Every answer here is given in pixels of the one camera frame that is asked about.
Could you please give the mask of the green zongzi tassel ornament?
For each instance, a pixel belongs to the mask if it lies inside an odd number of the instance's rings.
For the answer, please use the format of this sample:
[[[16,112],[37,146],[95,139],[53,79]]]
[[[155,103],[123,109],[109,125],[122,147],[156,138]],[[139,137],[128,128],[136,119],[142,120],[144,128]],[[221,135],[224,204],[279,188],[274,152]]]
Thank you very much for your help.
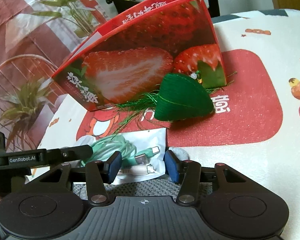
[[[224,86],[204,88],[199,81],[189,76],[168,73],[158,89],[144,92],[134,100],[116,105],[117,110],[126,112],[127,116],[118,124],[114,133],[120,133],[148,109],[154,111],[154,119],[159,122],[209,116],[214,112],[210,95],[223,88]]]

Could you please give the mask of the white patterned tablecloth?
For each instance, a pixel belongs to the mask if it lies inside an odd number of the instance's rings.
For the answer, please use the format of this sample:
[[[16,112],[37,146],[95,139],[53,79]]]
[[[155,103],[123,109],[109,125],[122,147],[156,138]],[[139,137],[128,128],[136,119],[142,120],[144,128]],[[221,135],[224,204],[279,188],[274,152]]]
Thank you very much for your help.
[[[300,239],[300,100],[289,82],[300,81],[300,11],[249,11],[213,19],[228,85],[213,93],[207,119],[159,123],[153,112],[125,131],[166,132],[203,166],[226,163],[288,204],[284,239]]]

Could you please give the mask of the red strawberry cardboard box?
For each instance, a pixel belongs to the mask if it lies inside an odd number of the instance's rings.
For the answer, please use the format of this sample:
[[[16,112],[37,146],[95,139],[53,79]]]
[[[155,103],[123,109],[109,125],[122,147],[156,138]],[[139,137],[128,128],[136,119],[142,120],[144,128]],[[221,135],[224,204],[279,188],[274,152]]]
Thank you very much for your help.
[[[98,27],[53,79],[86,110],[134,100],[168,73],[204,88],[226,85],[221,50],[205,2],[177,0],[124,11]]]

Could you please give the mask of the red floral backdrop cloth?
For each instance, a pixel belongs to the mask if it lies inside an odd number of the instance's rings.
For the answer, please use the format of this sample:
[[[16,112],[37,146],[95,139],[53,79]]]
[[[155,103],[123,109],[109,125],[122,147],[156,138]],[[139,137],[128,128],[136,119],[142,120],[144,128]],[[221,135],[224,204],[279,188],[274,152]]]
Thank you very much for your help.
[[[107,19],[96,0],[0,0],[0,132],[6,151],[39,146],[66,97],[52,75]]]

